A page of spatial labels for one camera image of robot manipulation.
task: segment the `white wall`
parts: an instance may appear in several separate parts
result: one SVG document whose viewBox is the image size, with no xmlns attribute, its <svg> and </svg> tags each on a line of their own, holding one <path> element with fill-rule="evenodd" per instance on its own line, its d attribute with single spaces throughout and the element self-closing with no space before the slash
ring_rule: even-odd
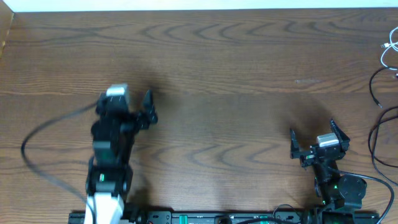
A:
<svg viewBox="0 0 398 224">
<path fill-rule="evenodd" d="M 14 12 L 398 7 L 398 0 L 4 0 L 4 2 Z"/>
</svg>

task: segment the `white cable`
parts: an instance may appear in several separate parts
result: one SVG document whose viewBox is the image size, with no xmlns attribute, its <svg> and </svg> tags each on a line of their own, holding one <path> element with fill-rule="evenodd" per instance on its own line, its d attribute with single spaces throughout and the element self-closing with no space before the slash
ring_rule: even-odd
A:
<svg viewBox="0 0 398 224">
<path fill-rule="evenodd" d="M 381 62 L 381 64 L 382 64 L 384 67 L 388 67 L 388 65 L 386 65 L 386 64 L 384 63 L 384 61 L 383 61 L 383 58 L 384 58 L 384 55 L 386 54 L 386 52 L 387 52 L 389 49 L 394 49 L 396 52 L 398 52 L 398 42 L 393 42 L 393 41 L 392 41 L 392 35 L 394 34 L 394 32 L 395 32 L 396 30 L 398 30 L 398 27 L 396 27 L 395 29 L 393 29 L 392 31 L 390 31 L 390 35 L 389 35 L 389 37 L 390 37 L 390 42 L 381 45 L 381 47 L 383 47 L 383 48 L 385 47 L 385 48 L 386 48 L 386 49 L 383 51 L 383 54 L 381 54 L 381 57 L 380 57 L 380 62 Z"/>
</svg>

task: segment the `wire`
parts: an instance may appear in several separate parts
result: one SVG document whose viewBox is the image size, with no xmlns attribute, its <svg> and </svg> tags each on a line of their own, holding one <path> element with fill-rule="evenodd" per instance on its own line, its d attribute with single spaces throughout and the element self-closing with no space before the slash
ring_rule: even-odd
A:
<svg viewBox="0 0 398 224">
<path fill-rule="evenodd" d="M 289 222 L 289 221 L 281 220 L 278 218 L 253 218 L 253 219 L 246 220 L 243 222 L 238 222 L 236 224 L 251 224 L 251 223 L 256 223 L 256 222 L 264 222 L 264 221 L 271 221 L 271 222 L 280 223 L 280 224 L 294 224 L 294 222 Z"/>
<path fill-rule="evenodd" d="M 273 217 L 273 218 L 276 218 L 276 217 L 275 217 L 275 216 L 276 216 L 276 211 L 277 211 L 280 207 L 282 207 L 282 206 L 290 207 L 290 208 L 293 209 L 293 211 L 297 214 L 297 216 L 300 218 L 300 220 L 302 219 L 301 215 L 296 211 L 296 209 L 294 209 L 294 207 L 291 206 L 291 205 L 289 205 L 289 204 L 278 205 L 278 207 L 275 208 L 274 212 L 272 212 L 272 217 Z"/>
<path fill-rule="evenodd" d="M 387 119 L 384 119 L 384 120 L 382 120 L 382 121 L 380 122 L 380 124 L 385 123 L 385 122 L 387 122 L 387 121 L 391 121 L 391 120 L 393 120 L 393 119 L 397 119 L 397 118 L 398 118 L 398 115 L 397 115 L 397 116 L 390 117 L 390 118 L 387 118 Z M 369 148 L 369 152 L 370 152 L 371 154 L 372 154 L 372 149 L 371 149 L 371 138 L 372 138 L 373 131 L 374 131 L 377 127 L 378 127 L 378 125 L 373 126 L 373 128 L 372 128 L 371 131 L 369 132 L 369 136 L 368 136 L 368 148 Z M 385 165 L 385 166 L 393 167 L 393 168 L 398 168 L 398 166 L 390 165 L 390 164 L 387 164 L 387 163 L 381 161 L 381 160 L 378 159 L 376 156 L 374 156 L 374 159 L 375 159 L 376 161 L 380 162 L 381 164 Z"/>
<path fill-rule="evenodd" d="M 84 108 L 78 109 L 76 111 L 73 111 L 71 113 L 68 113 L 68 114 L 65 114 L 65 115 L 62 115 L 62 116 L 59 116 L 57 118 L 50 119 L 50 120 L 40 124 L 39 126 L 34 128 L 25 137 L 25 139 L 24 139 L 24 141 L 22 142 L 22 145 L 21 145 L 21 156 L 22 156 L 26 166 L 32 172 L 34 172 L 37 175 L 41 176 L 42 178 L 48 180 L 51 184 L 56 185 L 58 187 L 61 187 L 61 188 L 65 189 L 65 190 L 69 191 L 73 195 L 76 195 L 78 198 L 80 198 L 80 200 L 83 201 L 88 206 L 88 208 L 91 210 L 91 214 L 93 216 L 93 224 L 96 223 L 96 220 L 95 220 L 96 217 L 95 217 L 94 210 L 93 210 L 92 206 L 87 203 L 86 198 L 77 189 L 73 188 L 71 185 L 67 184 L 66 182 L 64 182 L 64 181 L 62 181 L 62 180 L 60 180 L 60 179 L 58 179 L 58 178 L 56 178 L 56 177 L 54 177 L 52 175 L 49 175 L 49 174 L 45 173 L 42 170 L 40 170 L 33 162 L 31 162 L 27 158 L 26 153 L 25 153 L 25 147 L 26 147 L 26 144 L 28 143 L 28 141 L 33 136 L 35 136 L 37 133 L 39 133 L 40 131 L 44 130 L 45 128 L 47 128 L 47 127 L 49 127 L 49 126 L 51 126 L 51 125 L 53 125 L 53 124 L 55 124 L 55 123 L 57 123 L 59 121 L 62 121 L 64 119 L 68 119 L 68 118 L 72 118 L 74 116 L 78 116 L 78 115 L 80 115 L 80 114 L 82 114 L 82 113 L 94 108 L 95 106 L 96 106 L 96 103 L 93 103 L 93 104 L 90 104 L 90 105 L 88 105 L 88 106 L 86 106 Z"/>
<path fill-rule="evenodd" d="M 396 52 L 398 52 L 398 47 L 396 46 L 396 45 L 398 45 L 398 42 L 393 42 L 393 41 L 392 41 L 392 35 L 394 35 L 394 32 L 395 32 L 396 30 L 398 30 L 398 27 L 396 27 L 395 29 L 392 29 L 392 30 L 390 31 L 390 34 L 389 34 L 390 42 L 389 42 L 389 43 L 385 43 L 384 45 L 382 45 L 382 46 L 387 47 L 387 48 L 383 51 L 383 53 L 381 54 L 381 56 L 380 56 L 380 63 L 381 63 L 384 67 L 389 67 L 389 66 L 386 65 L 386 64 L 384 63 L 384 61 L 383 61 L 383 58 L 384 58 L 384 55 L 386 54 L 386 52 L 387 52 L 389 49 L 393 49 L 393 50 L 395 50 Z M 390 68 L 388 68 L 388 69 L 389 69 L 389 70 L 398 70 L 398 68 L 394 68 L 394 67 L 390 67 Z"/>
<path fill-rule="evenodd" d="M 375 97 L 374 94 L 373 94 L 373 91 L 372 91 L 372 81 L 373 81 L 373 78 L 374 78 L 379 72 L 381 72 L 381 71 L 383 71 L 383 70 L 385 70 L 385 69 L 390 69 L 390 68 L 397 68 L 397 67 L 382 67 L 382 68 L 379 68 L 379 69 L 377 69 L 377 70 L 373 73 L 372 77 L 371 77 L 370 80 L 369 80 L 369 92 L 371 93 L 371 96 L 372 96 L 373 101 L 374 101 L 378 106 L 380 106 L 380 108 L 383 108 L 383 107 L 381 106 L 380 102 L 376 99 L 376 97 Z"/>
<path fill-rule="evenodd" d="M 384 180 L 381 180 L 381 179 L 378 179 L 378 178 L 375 178 L 375 177 L 370 177 L 370 176 L 366 176 L 366 175 L 362 175 L 362 174 L 354 174 L 354 173 L 350 173 L 350 172 L 346 172 L 346 171 L 336 170 L 336 169 L 333 169 L 333 168 L 328 167 L 328 166 L 324 166 L 324 167 L 326 167 L 328 170 L 330 170 L 332 172 L 335 172 L 337 174 L 351 175 L 353 177 L 359 177 L 359 178 L 363 178 L 363 179 L 374 180 L 376 182 L 384 184 L 390 190 L 390 193 L 391 193 L 390 201 L 388 202 L 388 205 L 387 205 L 385 211 L 383 212 L 383 214 L 381 215 L 381 217 L 379 218 L 379 220 L 375 223 L 375 224 L 380 224 L 381 221 L 386 217 L 387 213 L 389 212 L 390 208 L 392 207 L 392 204 L 394 203 L 395 195 L 394 195 L 394 189 L 392 189 L 391 185 L 389 185 Z"/>
<path fill-rule="evenodd" d="M 377 171 L 377 173 L 379 173 L 381 176 L 383 176 L 384 178 L 386 178 L 388 181 L 390 181 L 391 183 L 393 183 L 395 186 L 398 187 L 398 183 L 394 182 L 393 180 L 391 180 L 390 178 L 386 177 L 381 171 L 379 171 L 379 169 L 377 168 L 377 165 L 375 163 L 375 153 L 376 153 L 376 143 L 377 143 L 377 137 L 379 135 L 379 129 L 380 129 L 380 124 L 381 124 L 381 120 L 383 118 L 383 116 L 390 110 L 394 110 L 394 109 L 398 109 L 398 106 L 393 106 L 391 108 L 388 108 L 386 110 L 383 111 L 383 113 L 381 113 L 379 121 L 377 122 L 377 128 L 376 128 L 376 132 L 374 133 L 374 141 L 373 141 L 373 150 L 371 153 L 372 156 L 372 164 L 374 169 Z"/>
</svg>

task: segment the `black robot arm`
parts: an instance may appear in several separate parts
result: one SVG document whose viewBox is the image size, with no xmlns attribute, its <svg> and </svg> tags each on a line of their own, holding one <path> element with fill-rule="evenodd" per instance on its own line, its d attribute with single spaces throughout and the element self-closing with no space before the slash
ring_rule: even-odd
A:
<svg viewBox="0 0 398 224">
<path fill-rule="evenodd" d="M 327 223 L 328 217 L 340 217 L 344 223 L 354 223 L 354 211 L 362 207 L 366 194 L 366 182 L 352 175 L 340 176 L 336 161 L 342 159 L 349 147 L 349 137 L 331 119 L 332 133 L 317 137 L 317 144 L 303 151 L 290 130 L 290 157 L 300 159 L 302 167 L 312 166 L 315 173 L 315 191 L 323 198 L 324 206 L 317 207 L 304 216 L 312 220 L 303 223 Z"/>
<path fill-rule="evenodd" d="M 95 156 L 90 159 L 86 180 L 87 201 L 91 206 L 86 212 L 93 210 L 97 223 L 119 223 L 131 186 L 129 159 L 134 137 L 157 122 L 150 90 L 145 95 L 143 110 L 130 113 L 128 104 L 126 84 L 112 85 L 97 102 L 99 120 L 91 127 Z"/>
</svg>

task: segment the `wood grain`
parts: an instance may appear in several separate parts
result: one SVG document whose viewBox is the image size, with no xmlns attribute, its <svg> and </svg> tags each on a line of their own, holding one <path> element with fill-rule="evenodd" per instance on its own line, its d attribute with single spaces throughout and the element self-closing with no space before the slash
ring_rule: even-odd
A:
<svg viewBox="0 0 398 224">
<path fill-rule="evenodd" d="M 307 146 L 330 131 L 330 118 L 352 143 L 339 168 L 377 176 L 366 140 L 381 110 L 368 80 L 397 12 L 17 14 L 0 60 L 0 222 L 66 223 L 71 210 L 84 209 L 32 174 L 19 147 L 36 125 L 95 101 L 112 83 L 128 83 L 134 105 L 152 89 L 159 113 L 131 156 L 136 203 L 174 210 L 320 203 L 312 171 L 289 158 L 289 128 Z M 385 107 L 396 104 L 392 72 L 377 77 L 374 89 Z M 56 124 L 32 140 L 28 156 L 83 193 L 96 119 L 92 111 Z M 378 156 L 395 164 L 396 125 L 382 127 L 377 145 Z M 382 212 L 388 199 L 383 185 L 368 182 L 363 208 Z M 385 223 L 397 220 L 393 206 Z"/>
<path fill-rule="evenodd" d="M 6 3 L 0 0 L 0 58 L 6 46 L 6 37 L 11 27 L 13 15 L 14 13 L 8 8 Z"/>
</svg>

